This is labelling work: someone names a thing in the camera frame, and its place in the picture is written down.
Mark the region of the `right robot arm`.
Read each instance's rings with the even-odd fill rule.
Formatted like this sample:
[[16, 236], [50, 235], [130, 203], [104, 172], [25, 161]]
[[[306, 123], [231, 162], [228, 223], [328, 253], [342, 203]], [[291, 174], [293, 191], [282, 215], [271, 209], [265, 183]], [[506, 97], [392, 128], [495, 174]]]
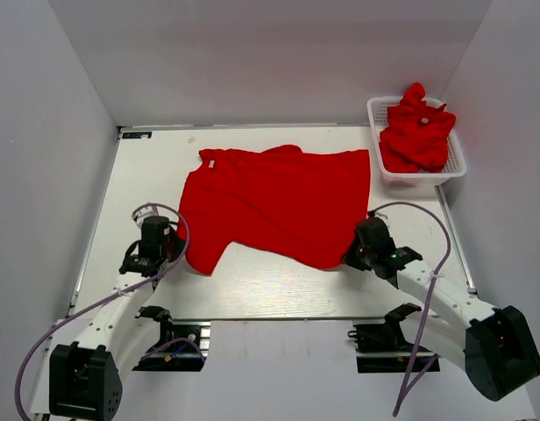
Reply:
[[380, 324], [350, 331], [361, 353], [424, 348], [462, 369], [493, 402], [540, 375], [540, 354], [516, 307], [498, 308], [436, 274], [421, 254], [396, 246], [380, 218], [357, 225], [345, 261], [416, 299], [389, 311]]

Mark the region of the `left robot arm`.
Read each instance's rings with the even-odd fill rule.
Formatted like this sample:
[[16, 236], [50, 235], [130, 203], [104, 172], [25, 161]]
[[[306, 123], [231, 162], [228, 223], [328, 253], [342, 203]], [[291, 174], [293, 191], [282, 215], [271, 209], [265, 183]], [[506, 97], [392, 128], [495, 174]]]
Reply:
[[122, 400], [123, 382], [162, 339], [169, 310], [148, 304], [157, 284], [184, 250], [176, 223], [146, 216], [140, 237], [126, 250], [111, 301], [69, 345], [49, 358], [49, 410], [79, 420], [111, 420]]

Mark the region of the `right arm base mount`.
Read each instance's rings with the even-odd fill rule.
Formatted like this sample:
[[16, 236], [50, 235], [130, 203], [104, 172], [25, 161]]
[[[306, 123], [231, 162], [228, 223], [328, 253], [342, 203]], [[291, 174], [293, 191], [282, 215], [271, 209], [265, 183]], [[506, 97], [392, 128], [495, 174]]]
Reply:
[[356, 323], [347, 337], [355, 345], [359, 374], [404, 374], [412, 345], [395, 344], [385, 323]]

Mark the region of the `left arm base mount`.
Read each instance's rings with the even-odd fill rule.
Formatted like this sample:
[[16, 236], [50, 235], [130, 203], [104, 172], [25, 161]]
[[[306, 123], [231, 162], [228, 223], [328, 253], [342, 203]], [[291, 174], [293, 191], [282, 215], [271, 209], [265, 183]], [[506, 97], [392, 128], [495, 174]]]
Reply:
[[160, 340], [133, 369], [137, 372], [201, 372], [210, 348], [209, 321], [163, 322]]

